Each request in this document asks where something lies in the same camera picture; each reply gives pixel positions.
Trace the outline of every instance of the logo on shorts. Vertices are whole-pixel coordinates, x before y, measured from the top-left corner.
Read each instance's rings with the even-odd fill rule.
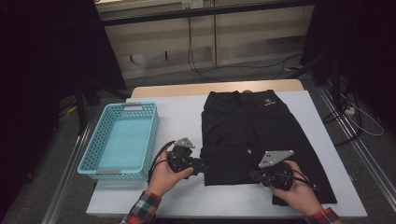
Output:
[[[265,99],[264,102],[265,102],[264,105],[273,105],[276,103],[276,102],[271,101],[271,99]]]

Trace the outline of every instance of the plaid shirt sleeve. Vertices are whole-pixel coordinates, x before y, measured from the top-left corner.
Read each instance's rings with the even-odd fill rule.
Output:
[[[161,197],[149,192],[143,191],[139,200],[134,204],[131,211],[124,217],[120,224],[145,224],[150,223],[154,218],[155,212],[161,202]]]
[[[331,208],[327,208],[312,217],[306,217],[309,224],[341,224],[340,218]]]

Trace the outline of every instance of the basket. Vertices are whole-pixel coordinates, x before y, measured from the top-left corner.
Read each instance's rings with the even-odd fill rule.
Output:
[[[78,173],[93,179],[147,179],[158,121],[155,103],[107,105]]]

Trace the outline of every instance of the black shorts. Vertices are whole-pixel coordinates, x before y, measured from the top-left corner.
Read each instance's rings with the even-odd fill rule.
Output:
[[[326,173],[297,119],[274,91],[210,92],[202,113],[201,158],[209,165],[205,185],[257,183],[248,173],[258,170],[265,151],[293,150],[296,161],[322,203],[336,203]]]

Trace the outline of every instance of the person's left hand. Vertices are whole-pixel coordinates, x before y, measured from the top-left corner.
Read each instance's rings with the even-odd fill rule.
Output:
[[[189,167],[183,171],[174,173],[169,167],[166,158],[167,151],[165,150],[161,153],[160,158],[157,161],[159,164],[155,167],[148,185],[148,191],[160,197],[172,189],[178,181],[186,178],[194,171],[192,167]]]

